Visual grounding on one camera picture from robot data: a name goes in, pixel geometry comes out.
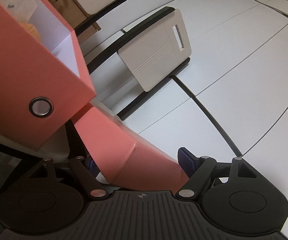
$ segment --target ribbed rubber surface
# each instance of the ribbed rubber surface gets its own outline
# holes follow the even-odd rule
[[[177,159],[179,162],[179,165],[183,169],[183,171],[186,173],[186,175],[190,178],[193,176],[193,174],[196,171],[196,165],[193,159],[190,158],[186,152],[180,148],[177,153]]]
[[[169,191],[116,191],[91,202],[71,226],[44,236],[23,236],[10,230],[0,240],[286,240],[280,233],[261,237],[233,236],[211,225],[193,202],[175,199]]]

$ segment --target beige plastic chair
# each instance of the beige plastic chair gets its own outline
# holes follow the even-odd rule
[[[182,14],[176,9],[118,50],[144,91],[150,91],[192,53]]]

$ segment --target floor tile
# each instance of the floor tile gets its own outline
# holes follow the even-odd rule
[[[249,150],[288,106],[288,25],[197,98]]]
[[[218,162],[231,162],[235,157],[220,133],[192,99],[139,135],[175,159],[180,147],[186,147],[195,156],[207,155]]]
[[[85,55],[84,59],[86,64],[90,63],[97,55],[99,55],[104,49],[106,49],[109,45],[111,45],[114,41],[116,41],[118,38],[123,36],[124,33],[121,31],[118,31],[111,37],[109,37],[106,41],[99,44],[96,48],[94,48],[91,52],[89,52],[87,55]]]
[[[131,114],[124,121],[124,124],[134,132],[140,133],[188,98],[188,95],[173,80],[170,80],[145,104]]]
[[[191,39],[256,5],[258,2],[254,0],[175,0],[164,6],[181,11],[188,37]],[[141,17],[123,30],[130,30],[164,6]]]
[[[101,64],[91,75],[96,99],[103,101],[134,78],[117,53]]]

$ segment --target white tile floor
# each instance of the white tile floor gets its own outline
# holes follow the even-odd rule
[[[3,135],[0,135],[0,143],[10,148],[14,148],[24,153],[34,155],[40,158],[45,156],[52,158],[55,162],[65,162],[69,154],[69,145],[65,126],[60,127],[37,151],[29,149],[15,141],[12,141]]]
[[[267,6],[288,15],[288,1],[287,0],[270,0],[265,2]]]
[[[288,18],[254,0],[176,0],[168,5],[181,10],[192,46],[191,61],[178,78],[247,152],[245,159],[288,199],[288,110],[283,115],[288,107]],[[143,91],[135,79],[123,82],[103,101],[115,113]],[[173,81],[124,123],[175,159],[179,147],[219,162],[234,157]],[[288,236],[288,220],[283,233]]]

